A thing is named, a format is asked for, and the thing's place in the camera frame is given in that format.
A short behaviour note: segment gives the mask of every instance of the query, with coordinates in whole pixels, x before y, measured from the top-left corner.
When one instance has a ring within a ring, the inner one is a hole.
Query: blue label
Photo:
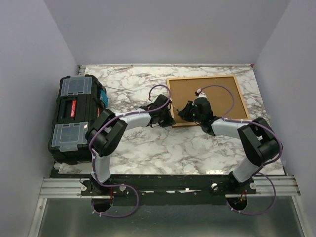
[[[105,107],[109,106],[109,99],[108,96],[106,95],[104,90],[101,90],[100,93],[100,99],[103,101],[103,103],[105,104]]]

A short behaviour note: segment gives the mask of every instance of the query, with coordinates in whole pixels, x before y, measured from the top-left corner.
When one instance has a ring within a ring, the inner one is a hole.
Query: marble surface
[[[109,107],[128,112],[149,104],[148,92],[167,78],[236,75],[252,118],[267,114],[251,67],[189,66],[87,66],[86,74],[95,75],[106,87]],[[152,96],[167,95],[157,87]],[[228,174],[244,159],[241,142],[236,138],[209,136],[199,126],[186,128],[143,127],[125,132],[111,157],[111,173],[126,174]],[[91,163],[61,164],[59,173],[89,173]],[[284,174],[280,162],[263,169],[266,174]]]

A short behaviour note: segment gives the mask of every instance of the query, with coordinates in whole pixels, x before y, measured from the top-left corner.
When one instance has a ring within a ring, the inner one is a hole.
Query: white wall
[[[78,64],[254,63],[289,0],[45,0]]]
[[[59,79],[78,72],[43,0],[0,2],[0,236],[28,235]]]
[[[292,0],[262,50],[254,72],[283,164],[295,174],[316,234],[316,1]]]

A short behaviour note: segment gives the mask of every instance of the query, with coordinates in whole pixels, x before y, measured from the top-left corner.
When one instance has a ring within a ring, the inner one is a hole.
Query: wooden tray
[[[176,109],[182,110],[188,100],[196,99],[195,91],[207,85],[219,84],[227,87],[235,96],[235,106],[227,115],[231,119],[250,119],[248,109],[240,91],[239,84],[234,75],[207,76],[192,78],[169,78],[167,85],[171,90],[172,104],[171,115],[177,122],[173,127],[197,126],[193,122],[186,122],[178,115]],[[203,92],[211,104],[215,116],[222,116],[232,105],[232,98],[225,89],[220,87],[209,87]]]

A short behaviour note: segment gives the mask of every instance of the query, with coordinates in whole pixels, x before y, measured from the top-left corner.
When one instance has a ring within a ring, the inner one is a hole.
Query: toolbox
[[[91,161],[86,132],[108,106],[106,89],[92,75],[60,80],[48,149],[59,163]]]

